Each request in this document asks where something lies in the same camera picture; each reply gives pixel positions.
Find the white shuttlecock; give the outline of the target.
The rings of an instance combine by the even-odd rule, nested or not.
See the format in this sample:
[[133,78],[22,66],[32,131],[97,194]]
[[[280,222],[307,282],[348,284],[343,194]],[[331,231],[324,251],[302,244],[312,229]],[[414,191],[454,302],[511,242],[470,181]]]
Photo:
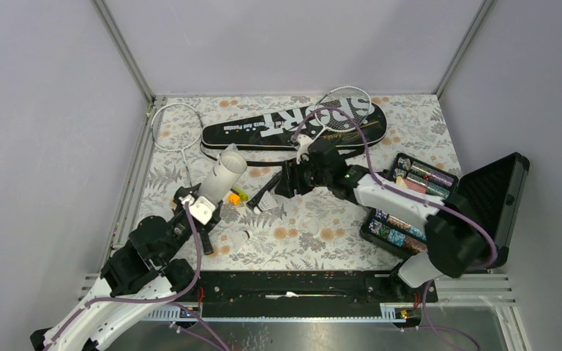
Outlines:
[[264,192],[258,199],[255,199],[253,211],[256,214],[274,210],[279,207],[279,203],[271,192]]
[[220,248],[223,254],[237,252],[248,242],[251,236],[250,230],[237,230],[222,234]]

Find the white shuttlecock tube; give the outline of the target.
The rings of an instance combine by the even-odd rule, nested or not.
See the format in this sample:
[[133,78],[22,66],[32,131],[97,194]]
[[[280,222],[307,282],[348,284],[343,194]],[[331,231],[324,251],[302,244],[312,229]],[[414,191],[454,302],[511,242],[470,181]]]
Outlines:
[[197,196],[218,203],[247,170],[246,159],[237,151],[223,151],[200,185]]

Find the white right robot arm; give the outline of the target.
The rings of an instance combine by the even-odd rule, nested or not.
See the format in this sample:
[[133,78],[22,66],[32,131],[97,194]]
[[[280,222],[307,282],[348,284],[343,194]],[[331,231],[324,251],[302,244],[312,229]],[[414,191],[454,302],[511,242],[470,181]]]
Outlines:
[[283,162],[274,192],[292,198],[318,187],[338,199],[391,214],[425,234],[426,251],[406,259],[390,282],[397,300],[409,301],[430,280],[459,278],[468,270],[491,266],[497,258],[494,240],[463,196],[442,198],[398,186],[370,166],[349,165],[327,140],[301,146],[295,159]]

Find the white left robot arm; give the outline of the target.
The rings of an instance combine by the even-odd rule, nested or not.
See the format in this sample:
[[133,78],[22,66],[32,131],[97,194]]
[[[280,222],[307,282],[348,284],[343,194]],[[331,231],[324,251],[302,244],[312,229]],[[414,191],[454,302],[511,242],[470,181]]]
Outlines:
[[229,191],[208,182],[179,188],[173,216],[143,218],[76,307],[59,324],[32,333],[32,347],[104,350],[155,309],[193,298]]

